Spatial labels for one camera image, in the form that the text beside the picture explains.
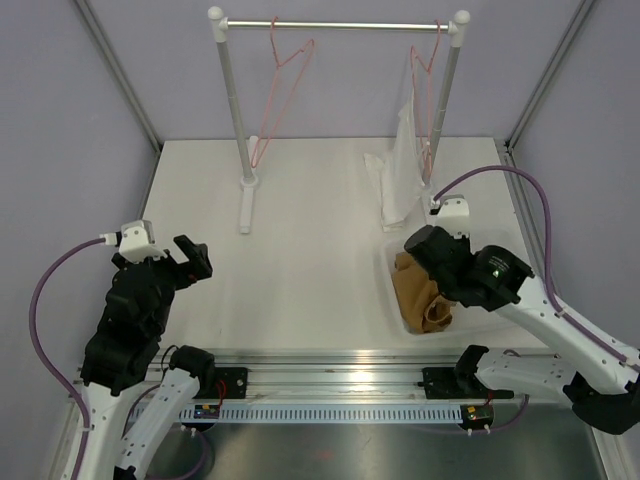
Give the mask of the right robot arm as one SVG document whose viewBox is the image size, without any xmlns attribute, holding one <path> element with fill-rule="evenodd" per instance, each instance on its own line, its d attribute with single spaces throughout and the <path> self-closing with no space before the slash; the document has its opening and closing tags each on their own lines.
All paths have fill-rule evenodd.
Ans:
<svg viewBox="0 0 640 480">
<path fill-rule="evenodd" d="M 611 435 L 638 424 L 638 349 L 561 304 L 516 255 L 497 245 L 473 252 L 468 240 L 439 226 L 418 230 L 404 250 L 446 299 L 495 313 L 553 351 L 532 358 L 470 345 L 453 368 L 460 393 L 481 398 L 511 392 L 564 403 L 584 423 Z"/>
</svg>

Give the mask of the brown tank top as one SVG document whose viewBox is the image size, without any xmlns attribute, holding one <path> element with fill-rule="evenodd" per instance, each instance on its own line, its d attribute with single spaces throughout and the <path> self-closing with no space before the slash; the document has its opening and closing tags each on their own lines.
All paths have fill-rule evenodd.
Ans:
<svg viewBox="0 0 640 480">
<path fill-rule="evenodd" d="M 391 280 L 402 319 L 415 334 L 440 333 L 452 323 L 454 303 L 406 252 L 394 260 Z"/>
</svg>

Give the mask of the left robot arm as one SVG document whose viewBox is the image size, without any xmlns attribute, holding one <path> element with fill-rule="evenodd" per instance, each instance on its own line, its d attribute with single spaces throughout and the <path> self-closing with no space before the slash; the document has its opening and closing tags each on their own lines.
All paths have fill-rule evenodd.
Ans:
<svg viewBox="0 0 640 480">
<path fill-rule="evenodd" d="M 174 243 L 185 255 L 177 262 L 135 227 L 120 237 L 111 261 L 116 267 L 96 333 L 85 347 L 80 377 L 86 411 L 76 439 L 78 479 L 142 479 L 164 436 L 191 399 L 215 388 L 215 360 L 182 346 L 142 415 L 129 426 L 148 367 L 159 351 L 171 305 L 180 290 L 213 275 L 206 244 L 187 236 Z"/>
</svg>

